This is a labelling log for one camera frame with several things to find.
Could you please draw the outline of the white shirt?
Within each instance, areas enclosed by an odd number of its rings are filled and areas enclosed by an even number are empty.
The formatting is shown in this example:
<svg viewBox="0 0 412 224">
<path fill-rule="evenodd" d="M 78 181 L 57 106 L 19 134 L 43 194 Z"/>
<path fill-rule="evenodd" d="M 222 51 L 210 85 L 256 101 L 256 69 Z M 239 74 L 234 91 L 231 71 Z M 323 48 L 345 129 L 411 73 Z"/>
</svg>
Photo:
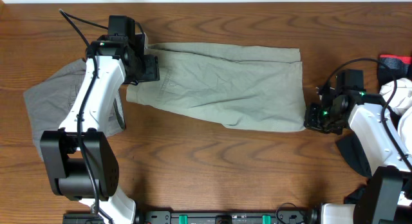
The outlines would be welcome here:
<svg viewBox="0 0 412 224">
<path fill-rule="evenodd" d="M 397 80 L 397 89 L 389 103 L 390 108 L 400 115 L 397 132 L 404 145 L 411 152 L 411 80 Z"/>
</svg>

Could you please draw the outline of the black garment with red band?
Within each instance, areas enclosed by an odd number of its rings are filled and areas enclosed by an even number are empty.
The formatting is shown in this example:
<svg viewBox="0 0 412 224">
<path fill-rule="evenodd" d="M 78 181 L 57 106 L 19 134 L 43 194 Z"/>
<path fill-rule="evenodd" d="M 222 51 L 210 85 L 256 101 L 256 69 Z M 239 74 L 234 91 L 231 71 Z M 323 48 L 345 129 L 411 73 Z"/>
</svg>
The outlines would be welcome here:
<svg viewBox="0 0 412 224">
<path fill-rule="evenodd" d="M 396 79 L 406 78 L 409 67 L 411 66 L 411 57 L 396 55 L 380 55 L 379 61 L 387 65 L 391 71 L 379 64 L 377 70 L 377 79 L 382 89 L 384 84 L 392 81 L 391 75 Z M 367 162 L 366 155 L 361 147 L 361 143 L 355 134 L 350 134 L 336 142 L 337 148 L 342 154 L 346 163 L 359 175 L 367 178 L 372 177 L 372 173 Z"/>
</svg>

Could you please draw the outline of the khaki shorts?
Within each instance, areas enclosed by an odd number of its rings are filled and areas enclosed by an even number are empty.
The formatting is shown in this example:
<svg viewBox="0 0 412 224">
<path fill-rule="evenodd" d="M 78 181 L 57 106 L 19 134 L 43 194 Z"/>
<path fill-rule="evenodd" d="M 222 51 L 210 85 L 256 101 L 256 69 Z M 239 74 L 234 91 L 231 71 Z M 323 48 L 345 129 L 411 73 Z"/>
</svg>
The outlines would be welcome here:
<svg viewBox="0 0 412 224">
<path fill-rule="evenodd" d="M 304 130 L 303 63 L 297 48 L 202 42 L 151 44 L 160 79 L 126 99 L 229 129 Z"/>
</svg>

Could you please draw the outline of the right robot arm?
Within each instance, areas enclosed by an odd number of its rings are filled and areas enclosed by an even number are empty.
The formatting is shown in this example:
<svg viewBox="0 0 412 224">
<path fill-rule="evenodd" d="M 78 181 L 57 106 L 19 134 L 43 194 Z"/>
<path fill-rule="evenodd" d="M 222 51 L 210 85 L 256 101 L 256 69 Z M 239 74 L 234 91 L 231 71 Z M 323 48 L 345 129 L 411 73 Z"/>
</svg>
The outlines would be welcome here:
<svg viewBox="0 0 412 224">
<path fill-rule="evenodd" d="M 320 133 L 351 129 L 360 141 L 372 178 L 355 204 L 325 203 L 313 210 L 309 223 L 411 223 L 411 160 L 379 94 L 364 89 L 361 70 L 344 70 L 336 87 L 319 92 L 320 104 L 310 104 L 304 126 Z"/>
</svg>

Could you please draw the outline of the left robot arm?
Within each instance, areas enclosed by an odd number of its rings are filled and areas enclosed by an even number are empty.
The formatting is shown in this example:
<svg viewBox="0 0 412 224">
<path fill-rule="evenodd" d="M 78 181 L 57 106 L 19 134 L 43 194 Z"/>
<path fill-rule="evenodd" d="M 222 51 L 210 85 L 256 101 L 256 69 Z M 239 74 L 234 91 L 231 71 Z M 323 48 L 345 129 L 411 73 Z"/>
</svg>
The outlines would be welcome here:
<svg viewBox="0 0 412 224">
<path fill-rule="evenodd" d="M 143 223 L 136 202 L 119 187 L 119 165 L 106 138 L 115 97 L 123 84 L 160 79 L 158 58 L 146 54 L 146 34 L 125 15 L 109 17 L 107 34 L 86 43 L 86 73 L 75 102 L 40 148 L 51 189 L 79 201 L 88 213 L 63 215 L 63 223 Z"/>
</svg>

